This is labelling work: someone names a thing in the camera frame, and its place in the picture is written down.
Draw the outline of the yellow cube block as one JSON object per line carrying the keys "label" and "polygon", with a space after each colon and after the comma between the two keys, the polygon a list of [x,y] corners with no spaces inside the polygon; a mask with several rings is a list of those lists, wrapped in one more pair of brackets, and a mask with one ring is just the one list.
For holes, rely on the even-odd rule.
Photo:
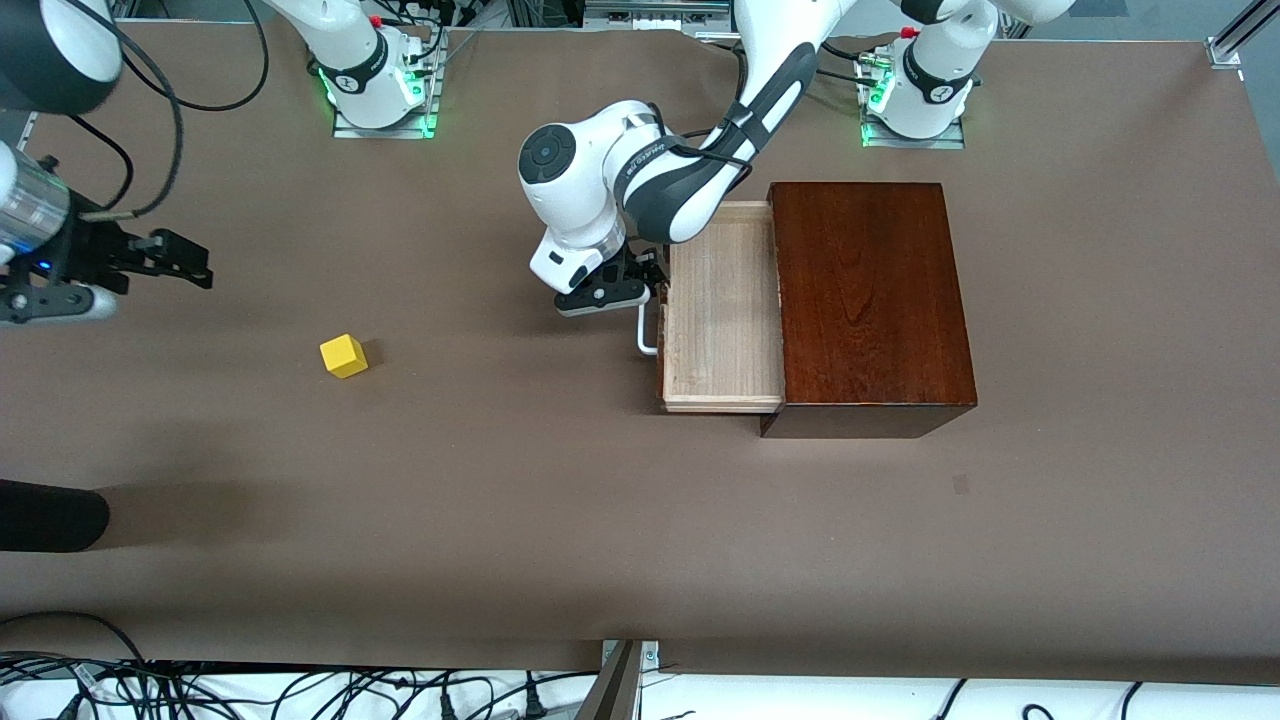
{"label": "yellow cube block", "polygon": [[364,346],[352,334],[340,334],[320,343],[319,352],[326,372],[339,379],[351,378],[370,368]]}

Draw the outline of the light wood drawer white handle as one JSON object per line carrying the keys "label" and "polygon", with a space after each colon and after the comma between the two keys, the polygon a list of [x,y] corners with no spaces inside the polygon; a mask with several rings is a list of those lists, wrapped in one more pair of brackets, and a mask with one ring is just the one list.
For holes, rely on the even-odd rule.
{"label": "light wood drawer white handle", "polygon": [[767,415],[785,400],[773,209],[728,201],[666,247],[657,357],[672,414]]}

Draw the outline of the silver aluminium frame profile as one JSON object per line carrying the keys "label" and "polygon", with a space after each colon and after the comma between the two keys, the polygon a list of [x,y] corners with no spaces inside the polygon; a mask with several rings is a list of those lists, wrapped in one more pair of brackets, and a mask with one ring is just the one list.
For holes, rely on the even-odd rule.
{"label": "silver aluminium frame profile", "polygon": [[1204,41],[1210,65],[1216,70],[1238,70],[1240,50],[1272,20],[1280,18],[1280,0],[1249,0],[1216,35]]}

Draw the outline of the dark brown wooden drawer cabinet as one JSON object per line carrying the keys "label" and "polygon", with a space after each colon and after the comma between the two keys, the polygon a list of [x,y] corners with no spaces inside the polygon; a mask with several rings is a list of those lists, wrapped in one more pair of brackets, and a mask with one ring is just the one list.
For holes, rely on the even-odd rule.
{"label": "dark brown wooden drawer cabinet", "polygon": [[943,187],[778,182],[768,195],[783,398],[772,439],[916,439],[978,405]]}

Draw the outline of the brown table cover sheet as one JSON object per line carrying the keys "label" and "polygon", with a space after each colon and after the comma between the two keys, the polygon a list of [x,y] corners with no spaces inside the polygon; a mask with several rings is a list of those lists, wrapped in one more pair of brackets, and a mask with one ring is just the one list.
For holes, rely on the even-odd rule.
{"label": "brown table cover sheet", "polygon": [[[154,659],[1280,683],[1280,184],[1194,42],[1014,41],[961,151],[864,149],[814,83],[739,188],[943,187],[979,404],[805,441],[655,406],[622,313],[529,270],[516,163],[622,97],[716,123],[676,32],[481,32],[435,138],[332,136],[289,26],[192,113],[140,222],[215,286],[0,331],[0,478],[101,489],[111,534],[0,553],[0,615],[93,612]],[[319,345],[352,334],[339,379]]]}

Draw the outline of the dark grey metal beam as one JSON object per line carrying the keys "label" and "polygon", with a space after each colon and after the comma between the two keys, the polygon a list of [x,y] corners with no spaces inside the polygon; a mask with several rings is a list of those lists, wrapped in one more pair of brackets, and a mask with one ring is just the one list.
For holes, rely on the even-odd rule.
{"label": "dark grey metal beam", "polygon": [[605,661],[579,706],[573,720],[637,720],[643,671],[646,669],[644,641],[612,641]]}

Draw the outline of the black cylinder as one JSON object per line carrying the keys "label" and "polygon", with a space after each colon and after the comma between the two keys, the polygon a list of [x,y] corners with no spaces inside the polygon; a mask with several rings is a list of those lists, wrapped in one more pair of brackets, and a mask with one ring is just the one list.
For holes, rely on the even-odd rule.
{"label": "black cylinder", "polygon": [[3,552],[82,552],[101,541],[110,519],[96,491],[0,479]]}

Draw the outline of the silver corner bracket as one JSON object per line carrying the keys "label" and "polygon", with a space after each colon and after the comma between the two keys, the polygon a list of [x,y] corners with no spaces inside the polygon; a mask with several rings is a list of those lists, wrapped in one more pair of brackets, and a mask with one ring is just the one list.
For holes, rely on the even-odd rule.
{"label": "silver corner bracket", "polygon": [[[612,655],[622,647],[625,641],[622,639],[608,639],[602,643],[602,667],[607,666],[611,661]],[[657,673],[660,667],[660,650],[657,641],[630,641],[632,647],[639,652],[639,671]]]}

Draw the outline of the silver aluminium rail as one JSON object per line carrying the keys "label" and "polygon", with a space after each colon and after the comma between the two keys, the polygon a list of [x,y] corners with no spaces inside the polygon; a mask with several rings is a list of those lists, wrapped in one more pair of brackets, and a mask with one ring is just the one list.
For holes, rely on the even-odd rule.
{"label": "silver aluminium rail", "polygon": [[732,0],[584,0],[584,29],[732,32]]}

